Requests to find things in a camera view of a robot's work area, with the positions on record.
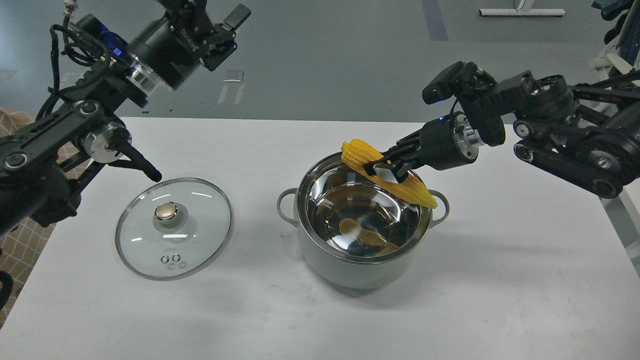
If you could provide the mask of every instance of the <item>pot lid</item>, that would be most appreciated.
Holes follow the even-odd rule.
[[[116,228],[116,248],[137,274],[172,280],[213,261],[230,228],[231,206],[220,188],[197,178],[172,179],[127,206]]]

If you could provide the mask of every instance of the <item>desk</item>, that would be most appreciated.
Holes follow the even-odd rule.
[[[152,183],[105,168],[78,216],[56,227],[0,331],[3,360],[640,356],[640,281],[598,198],[516,159],[510,129],[473,165],[418,169],[451,215],[407,274],[354,291],[306,264],[276,198],[342,141],[384,149],[421,124],[124,120],[164,179],[201,177],[226,192],[227,246],[185,279],[138,277],[113,237]]]

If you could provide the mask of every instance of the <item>corn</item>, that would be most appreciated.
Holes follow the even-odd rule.
[[[380,160],[382,157],[382,154],[373,146],[360,139],[353,139],[351,143],[345,142],[342,144],[342,161],[348,167],[356,170],[362,176],[406,202],[418,204],[429,209],[435,209],[438,206],[436,199],[431,196],[426,186],[411,174],[399,184],[384,181],[378,175],[370,176],[367,174],[363,166],[372,161]]]

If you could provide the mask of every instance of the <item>stainless steel pot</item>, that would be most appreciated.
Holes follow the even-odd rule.
[[[341,154],[322,159],[299,187],[282,192],[278,214],[298,228],[302,254],[318,274],[348,288],[379,288],[407,271],[427,229],[449,216],[449,202],[429,191],[445,206],[433,220],[430,209],[380,188],[347,167]],[[294,218],[282,213],[282,200],[292,194]]]

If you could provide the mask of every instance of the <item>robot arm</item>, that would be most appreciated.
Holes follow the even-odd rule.
[[[176,89],[199,64],[213,71],[235,51],[235,30],[251,14],[239,5],[223,23],[212,24],[206,0],[160,1],[165,15],[128,44],[93,15],[69,23],[76,4],[65,3],[63,25],[51,28],[51,96],[34,123],[0,139],[0,236],[24,217],[45,227],[76,215],[81,192],[106,164],[160,181],[162,175],[131,145],[131,134],[114,111],[126,99],[144,107],[159,85]],[[59,89],[57,31],[64,34],[63,54],[91,67],[66,89]],[[64,103],[53,111],[59,100]],[[67,142],[79,152],[58,164],[58,149]],[[129,160],[120,160],[122,155]],[[66,172],[90,158],[78,179],[67,178]]]
[[[463,112],[452,109],[426,123],[365,169],[402,182],[409,170],[424,165],[445,170],[473,163],[480,146],[504,143],[500,116],[514,113],[513,127],[522,138],[514,146],[518,158],[613,198],[640,177],[640,94],[605,88],[636,78],[639,74],[630,72],[592,85],[567,86],[562,76],[536,80],[527,71],[498,83],[477,65],[459,61],[430,82],[422,97],[433,104],[455,96]],[[615,103],[620,111],[608,117],[579,99]]]

